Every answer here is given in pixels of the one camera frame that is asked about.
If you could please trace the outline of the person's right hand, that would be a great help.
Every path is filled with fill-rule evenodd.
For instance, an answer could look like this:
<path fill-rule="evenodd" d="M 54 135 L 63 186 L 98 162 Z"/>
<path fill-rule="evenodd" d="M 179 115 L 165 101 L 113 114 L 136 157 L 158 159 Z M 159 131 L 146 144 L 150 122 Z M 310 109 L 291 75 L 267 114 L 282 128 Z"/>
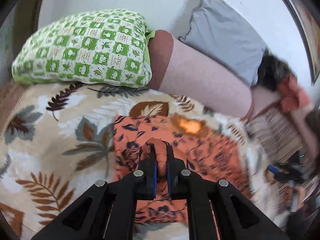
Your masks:
<path fill-rule="evenodd" d="M 301 186 L 286 185 L 284 191 L 284 205 L 291 213 L 297 212 L 304 206 L 305 190 Z"/>

